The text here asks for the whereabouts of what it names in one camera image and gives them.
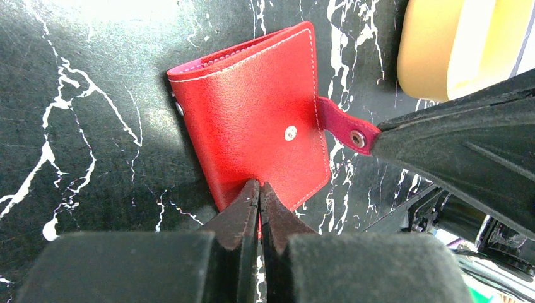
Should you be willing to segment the tan oval card tray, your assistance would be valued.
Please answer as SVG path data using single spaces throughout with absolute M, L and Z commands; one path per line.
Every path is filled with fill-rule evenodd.
M 534 1 L 409 1 L 397 80 L 410 97 L 447 102 L 516 73 Z

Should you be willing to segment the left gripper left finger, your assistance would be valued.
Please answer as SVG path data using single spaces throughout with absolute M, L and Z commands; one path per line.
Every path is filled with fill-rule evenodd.
M 260 185 L 195 231 L 79 232 L 51 242 L 18 302 L 252 302 Z

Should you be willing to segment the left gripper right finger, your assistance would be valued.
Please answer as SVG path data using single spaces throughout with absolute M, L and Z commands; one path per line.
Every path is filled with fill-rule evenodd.
M 268 302 L 471 302 L 451 251 L 425 234 L 320 235 L 260 190 Z

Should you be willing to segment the red leather card holder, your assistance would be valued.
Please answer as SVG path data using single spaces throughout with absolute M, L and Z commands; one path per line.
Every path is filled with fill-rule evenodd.
M 219 210 L 268 182 L 297 209 L 331 178 L 326 133 L 369 155 L 380 131 L 318 89 L 314 26 L 303 21 L 167 72 Z

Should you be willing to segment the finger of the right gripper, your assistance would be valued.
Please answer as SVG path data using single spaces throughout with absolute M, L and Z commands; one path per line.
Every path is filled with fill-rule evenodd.
M 379 124 L 372 154 L 534 238 L 534 71 Z

